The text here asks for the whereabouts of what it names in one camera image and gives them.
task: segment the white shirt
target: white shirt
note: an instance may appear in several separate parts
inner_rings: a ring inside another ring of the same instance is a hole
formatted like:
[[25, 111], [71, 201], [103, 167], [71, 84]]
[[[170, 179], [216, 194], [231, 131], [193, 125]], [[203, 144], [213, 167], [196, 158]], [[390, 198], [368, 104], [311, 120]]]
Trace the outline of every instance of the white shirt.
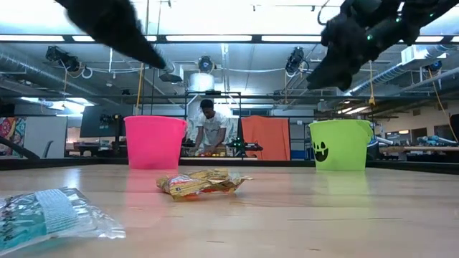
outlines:
[[207, 119], [204, 114], [200, 114], [197, 121], [197, 127], [204, 128], [202, 143], [213, 145], [217, 141], [218, 131], [220, 128], [228, 126], [228, 118], [221, 113], [215, 112], [213, 118]]

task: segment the black face print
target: black face print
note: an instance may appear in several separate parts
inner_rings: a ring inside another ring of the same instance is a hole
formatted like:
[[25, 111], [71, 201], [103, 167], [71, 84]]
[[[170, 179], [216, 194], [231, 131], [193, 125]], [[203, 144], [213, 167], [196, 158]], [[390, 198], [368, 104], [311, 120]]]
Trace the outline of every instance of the black face print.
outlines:
[[314, 155], [316, 156], [316, 161], [322, 162], [325, 161], [328, 157], [328, 148], [325, 145], [324, 142], [321, 142], [321, 144], [317, 144], [313, 142], [313, 147], [314, 147]]

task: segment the monitor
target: monitor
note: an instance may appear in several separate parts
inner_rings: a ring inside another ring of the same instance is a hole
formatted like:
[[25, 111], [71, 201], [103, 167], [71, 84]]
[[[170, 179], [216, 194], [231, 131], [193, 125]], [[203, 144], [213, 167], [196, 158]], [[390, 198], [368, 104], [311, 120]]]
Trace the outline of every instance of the monitor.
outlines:
[[120, 115], [120, 135], [126, 136], [126, 129], [124, 126], [124, 118], [132, 116], [131, 105], [97, 105], [86, 107], [83, 112], [83, 119], [81, 122], [80, 137], [81, 138], [97, 138], [97, 137], [114, 137], [116, 136], [117, 123], [101, 122], [101, 118], [113, 117]]

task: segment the man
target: man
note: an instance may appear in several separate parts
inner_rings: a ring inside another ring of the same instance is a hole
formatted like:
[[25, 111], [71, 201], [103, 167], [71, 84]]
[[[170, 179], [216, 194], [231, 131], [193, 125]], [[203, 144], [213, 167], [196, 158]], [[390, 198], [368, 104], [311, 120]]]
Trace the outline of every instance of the man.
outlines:
[[224, 142], [227, 134], [228, 119], [214, 110], [211, 100], [201, 101], [202, 114], [197, 121], [198, 135], [196, 145], [192, 152], [196, 152], [201, 143], [204, 144], [205, 153], [216, 153], [217, 147]]

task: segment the plastic bag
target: plastic bag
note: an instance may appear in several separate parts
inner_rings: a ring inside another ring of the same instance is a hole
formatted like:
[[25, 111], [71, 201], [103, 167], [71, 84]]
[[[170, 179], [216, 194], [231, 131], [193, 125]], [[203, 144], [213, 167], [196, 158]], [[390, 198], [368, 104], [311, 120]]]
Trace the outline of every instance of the plastic bag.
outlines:
[[227, 169], [212, 169], [158, 178], [156, 186], [165, 193], [171, 194], [174, 199], [178, 199], [215, 191], [234, 192], [246, 180], [252, 180], [252, 178], [241, 177], [237, 173], [230, 174]]
[[57, 237], [116, 239], [126, 233], [76, 188], [0, 199], [0, 256]]

